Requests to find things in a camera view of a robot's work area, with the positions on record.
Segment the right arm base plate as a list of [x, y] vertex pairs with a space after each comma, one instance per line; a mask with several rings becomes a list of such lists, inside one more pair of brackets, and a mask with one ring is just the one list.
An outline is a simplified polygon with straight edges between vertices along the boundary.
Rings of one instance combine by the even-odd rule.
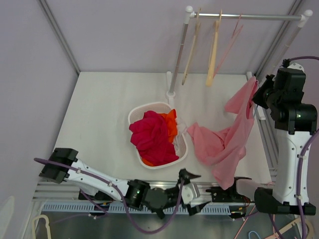
[[232, 220], [247, 219], [257, 214], [254, 209], [250, 213], [247, 212], [253, 201], [246, 196], [238, 194], [234, 186], [226, 190], [223, 190], [219, 186], [212, 186], [205, 191], [211, 195], [213, 203], [222, 203], [229, 206], [229, 217]]

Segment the magenta t shirt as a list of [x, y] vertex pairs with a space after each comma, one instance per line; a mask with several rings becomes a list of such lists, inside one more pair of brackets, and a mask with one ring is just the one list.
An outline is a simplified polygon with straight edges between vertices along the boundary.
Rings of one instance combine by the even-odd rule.
[[164, 162], [177, 155], [174, 145], [168, 141], [168, 131], [164, 119], [154, 111], [147, 111], [141, 120], [129, 126], [131, 143], [142, 158], [148, 161]]

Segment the pink garment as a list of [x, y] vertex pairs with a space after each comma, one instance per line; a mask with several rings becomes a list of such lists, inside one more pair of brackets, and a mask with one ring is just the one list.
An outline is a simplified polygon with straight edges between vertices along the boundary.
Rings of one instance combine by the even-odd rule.
[[237, 165], [246, 155], [246, 143], [254, 125], [255, 106], [249, 108], [249, 95], [248, 80], [226, 103], [225, 111], [236, 114], [232, 126], [211, 131], [195, 122], [187, 129], [195, 156], [200, 163], [212, 167], [212, 175], [223, 190], [233, 185]]

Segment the beige hanger of orange shirt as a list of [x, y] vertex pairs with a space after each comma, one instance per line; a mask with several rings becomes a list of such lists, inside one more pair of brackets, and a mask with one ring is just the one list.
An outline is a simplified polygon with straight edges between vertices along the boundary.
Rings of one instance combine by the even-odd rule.
[[209, 68], [208, 68], [208, 73], [207, 73], [207, 78], [205, 83], [207, 87], [211, 87], [213, 83], [221, 18], [222, 18], [222, 10], [220, 10], [219, 19], [215, 21], [215, 33], [214, 33], [214, 38], [212, 42]]

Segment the beige hanger of white shirt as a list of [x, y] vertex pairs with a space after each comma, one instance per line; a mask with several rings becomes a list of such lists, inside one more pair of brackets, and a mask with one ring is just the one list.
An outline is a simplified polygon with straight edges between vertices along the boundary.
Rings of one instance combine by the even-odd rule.
[[194, 56], [194, 52], [196, 49], [196, 45], [197, 45], [197, 39], [198, 39], [198, 35], [199, 35], [199, 31], [200, 31], [200, 26], [201, 26], [201, 22], [199, 21], [199, 14], [201, 12], [201, 8], [198, 9], [197, 13], [196, 13], [196, 24], [195, 24], [195, 30], [194, 30], [194, 35], [193, 35], [193, 39], [192, 39], [192, 45], [191, 45], [191, 49], [190, 49], [190, 53], [189, 53], [189, 57], [187, 60], [187, 64], [184, 70], [184, 74], [183, 74], [183, 79], [182, 79], [182, 85], [185, 84], [188, 73], [189, 73], [189, 68]]

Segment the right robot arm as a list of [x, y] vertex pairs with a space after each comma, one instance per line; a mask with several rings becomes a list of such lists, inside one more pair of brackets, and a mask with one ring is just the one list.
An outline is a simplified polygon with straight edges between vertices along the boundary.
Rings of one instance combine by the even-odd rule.
[[236, 177], [227, 189], [231, 201], [244, 196], [261, 213], [314, 216], [316, 207], [309, 202], [307, 190], [308, 155], [317, 135], [318, 112], [314, 105], [302, 102], [306, 74], [303, 70], [279, 68], [268, 75], [257, 90], [253, 102], [271, 111], [278, 141], [278, 168], [273, 188], [250, 178]]

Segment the orange t shirt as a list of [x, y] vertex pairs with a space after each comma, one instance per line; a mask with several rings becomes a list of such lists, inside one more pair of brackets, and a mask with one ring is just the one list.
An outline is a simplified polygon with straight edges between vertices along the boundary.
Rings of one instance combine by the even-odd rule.
[[[173, 144], [173, 141], [175, 139], [175, 137], [178, 134], [178, 130], [177, 130], [177, 123], [176, 123], [176, 111], [175, 109], [171, 110], [169, 113], [159, 113], [159, 115], [164, 119], [166, 126], [167, 126], [167, 131], [168, 131], [168, 141], [170, 144]], [[142, 162], [150, 167], [155, 167], [155, 166], [162, 166], [162, 165], [166, 165], [169, 163], [172, 163], [174, 161], [178, 160], [178, 156], [176, 155], [175, 158], [173, 158], [172, 156], [170, 156], [167, 160], [165, 160], [164, 162], [159, 162], [157, 161], [148, 161], [145, 158], [142, 158]]]

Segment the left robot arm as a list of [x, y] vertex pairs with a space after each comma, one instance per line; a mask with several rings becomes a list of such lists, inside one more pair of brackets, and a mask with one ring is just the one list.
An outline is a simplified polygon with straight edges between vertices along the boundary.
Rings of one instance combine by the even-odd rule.
[[197, 184], [192, 182], [199, 176], [186, 169], [179, 171], [174, 187], [152, 188], [146, 181], [118, 179], [103, 174], [78, 159], [77, 154], [78, 151], [71, 148], [56, 148], [48, 160], [35, 158], [34, 161], [44, 166], [39, 176], [57, 184], [72, 182], [97, 200], [108, 195], [128, 208], [138, 211], [147, 208], [160, 219], [165, 217], [164, 210], [168, 208], [183, 207], [193, 216], [206, 206], [206, 203], [196, 206], [191, 204], [200, 197]]

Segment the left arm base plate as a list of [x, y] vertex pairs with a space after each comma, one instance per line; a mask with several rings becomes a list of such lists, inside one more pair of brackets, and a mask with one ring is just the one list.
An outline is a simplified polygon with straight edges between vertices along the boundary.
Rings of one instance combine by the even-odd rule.
[[98, 191], [95, 195], [89, 195], [80, 189], [78, 199], [80, 201], [87, 201], [93, 205], [94, 215], [105, 215], [110, 211], [110, 206], [113, 202], [117, 202], [107, 194]]

